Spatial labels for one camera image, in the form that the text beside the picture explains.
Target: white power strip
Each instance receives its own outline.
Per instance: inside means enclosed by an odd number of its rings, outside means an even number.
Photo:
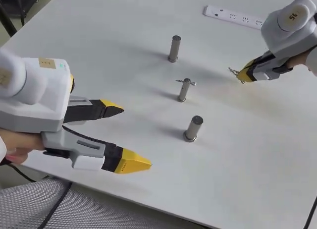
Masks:
[[[211,5],[205,7],[204,15],[258,30],[261,29],[262,24],[264,23],[264,20],[260,18],[237,13],[223,8],[218,8]]]

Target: black cable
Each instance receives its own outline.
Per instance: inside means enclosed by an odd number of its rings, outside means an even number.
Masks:
[[[66,197],[66,195],[68,194],[71,186],[73,185],[72,182],[70,182],[68,184],[68,186],[66,187],[65,191],[63,192],[63,194],[61,195],[61,197],[59,198],[59,200],[55,203],[55,205],[53,206],[53,208],[49,211],[48,215],[45,217],[44,221],[41,223],[41,225],[38,227],[38,229],[44,229],[45,226],[47,225],[47,223],[49,222],[49,220],[51,219],[51,217],[53,216],[54,212],[56,211],[56,209],[59,207],[59,205],[61,204],[61,202],[64,200],[64,198]]]
[[[309,212],[307,221],[306,221],[305,226],[303,227],[303,229],[308,229],[309,228],[309,225],[310,225],[310,223],[312,221],[312,218],[313,218],[314,212],[316,210],[316,207],[317,207],[317,197],[316,197],[316,199],[315,199],[315,201],[313,203],[311,211]]]
[[[18,169],[18,167],[12,165],[12,164],[8,164],[7,166],[11,167],[12,169],[14,169],[19,175],[21,175],[23,178],[27,179],[28,181],[30,181],[31,183],[36,182],[35,180],[31,179],[30,177],[28,177],[27,175],[25,175],[21,170]]]

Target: gripper jaw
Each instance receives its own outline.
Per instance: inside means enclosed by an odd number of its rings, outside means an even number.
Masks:
[[[124,109],[104,99],[89,100],[70,96],[64,123],[89,121],[112,117],[124,112]]]
[[[59,132],[43,132],[45,155],[72,160],[72,167],[81,170],[105,170],[118,174],[148,170],[152,164],[133,151],[94,139],[66,126]]]

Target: metal cylinder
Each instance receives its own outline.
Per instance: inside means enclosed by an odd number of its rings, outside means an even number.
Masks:
[[[182,103],[182,102],[184,102],[186,100],[186,95],[187,95],[187,92],[188,92],[190,84],[191,84],[191,80],[190,79],[188,79],[188,78],[184,79],[182,88],[181,88],[179,96],[178,96],[178,101],[179,102]]]
[[[180,36],[173,36],[172,45],[170,47],[170,52],[168,56],[168,60],[172,63],[175,63],[178,60],[180,40],[181,40]]]
[[[194,116],[190,122],[188,129],[184,132],[184,139],[187,142],[193,142],[197,139],[197,133],[204,123],[201,116]]]

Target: metal rod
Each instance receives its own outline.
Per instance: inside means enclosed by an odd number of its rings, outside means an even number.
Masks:
[[[194,116],[190,122],[188,129],[184,132],[184,139],[187,142],[193,142],[197,139],[197,133],[204,123],[204,120],[201,116]]]
[[[168,60],[172,63],[175,63],[178,60],[180,40],[181,40],[180,36],[173,36],[172,45],[170,47],[170,52],[168,56]]]
[[[182,88],[181,88],[179,96],[178,96],[178,101],[179,102],[182,103],[182,102],[184,102],[186,100],[186,95],[187,95],[187,92],[188,92],[190,84],[191,84],[191,80],[190,79],[188,79],[188,78],[184,79]]]

